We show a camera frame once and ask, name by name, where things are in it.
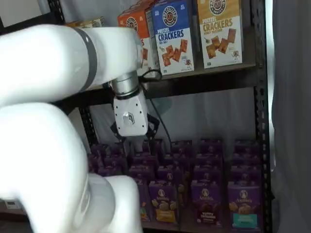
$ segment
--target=pretzel crackers box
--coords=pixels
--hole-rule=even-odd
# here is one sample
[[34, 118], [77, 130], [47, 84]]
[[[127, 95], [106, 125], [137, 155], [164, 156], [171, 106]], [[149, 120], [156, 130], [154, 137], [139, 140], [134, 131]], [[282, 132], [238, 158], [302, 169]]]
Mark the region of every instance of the pretzel crackers box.
[[163, 75], [194, 70], [191, 43], [191, 4], [159, 1], [152, 8], [159, 62]]
[[[135, 7], [124, 11], [118, 17], [119, 26], [133, 28], [141, 38], [143, 45], [143, 64], [142, 68], [137, 70], [138, 75], [142, 75], [150, 69], [159, 69], [151, 5], [151, 3], [137, 4]], [[156, 72], [151, 72], [145, 75], [145, 77], [154, 78], [156, 75]]]
[[204, 68], [242, 63], [240, 0], [197, 0]]

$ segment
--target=brand logo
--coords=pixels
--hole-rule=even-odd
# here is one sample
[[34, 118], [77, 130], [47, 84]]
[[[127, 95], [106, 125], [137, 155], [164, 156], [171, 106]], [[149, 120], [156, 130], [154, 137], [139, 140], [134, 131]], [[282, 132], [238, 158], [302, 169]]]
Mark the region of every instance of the brand logo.
[[172, 6], [168, 6], [163, 11], [164, 23], [171, 27], [177, 22], [177, 11]]
[[169, 181], [172, 181], [173, 180], [173, 175], [171, 173], [167, 173], [167, 179]]
[[129, 17], [126, 21], [127, 28], [133, 28], [136, 32], [138, 30], [138, 24], [133, 17]]
[[208, 197], [209, 196], [209, 192], [206, 188], [202, 189], [202, 196], [203, 197]]
[[164, 192], [164, 190], [162, 190], [162, 189], [160, 189], [160, 190], [158, 191], [158, 194], [159, 194], [160, 197], [164, 197], [164, 196], [165, 196], [165, 192]]
[[242, 198], [242, 199], [246, 199], [247, 198], [247, 191], [246, 190], [241, 190], [240, 191], [240, 197]]
[[209, 8], [210, 11], [214, 15], [220, 15], [226, 6], [226, 0], [209, 0]]

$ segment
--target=shelf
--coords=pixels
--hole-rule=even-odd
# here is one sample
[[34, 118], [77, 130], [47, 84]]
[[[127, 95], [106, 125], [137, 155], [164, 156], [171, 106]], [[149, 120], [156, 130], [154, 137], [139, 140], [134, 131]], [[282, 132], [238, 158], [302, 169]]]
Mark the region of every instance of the shelf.
[[[209, 91], [229, 90], [254, 87], [257, 85], [255, 75], [255, 39], [254, 29], [244, 30], [244, 52], [242, 64], [204, 69], [202, 54], [198, 54], [195, 71], [165, 75], [156, 83], [146, 83], [146, 98], [195, 94]], [[76, 94], [54, 103], [69, 113], [76, 107], [107, 104], [112, 102], [109, 89], [95, 87], [92, 90]]]

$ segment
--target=orange cracker box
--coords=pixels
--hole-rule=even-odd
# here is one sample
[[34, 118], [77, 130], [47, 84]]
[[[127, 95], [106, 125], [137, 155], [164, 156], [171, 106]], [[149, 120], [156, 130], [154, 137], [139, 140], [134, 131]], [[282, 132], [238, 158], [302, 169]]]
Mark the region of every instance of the orange cracker box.
[[[137, 70], [138, 75], [142, 75], [150, 69], [160, 68], [150, 9], [151, 5], [152, 3], [137, 4], [132, 9], [124, 11], [118, 17], [119, 26], [133, 28], [141, 38], [143, 45], [143, 64], [142, 68]], [[145, 77], [154, 78], [156, 75], [156, 72], [151, 72]]]
[[197, 0], [204, 68], [242, 63], [240, 0]]

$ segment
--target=blue cracker box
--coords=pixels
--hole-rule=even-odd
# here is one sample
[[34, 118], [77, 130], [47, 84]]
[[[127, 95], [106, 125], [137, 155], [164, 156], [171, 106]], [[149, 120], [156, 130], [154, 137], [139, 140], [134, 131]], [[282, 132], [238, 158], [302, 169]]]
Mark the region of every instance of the blue cracker box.
[[193, 71], [191, 3], [159, 1], [152, 8], [152, 15], [162, 74]]

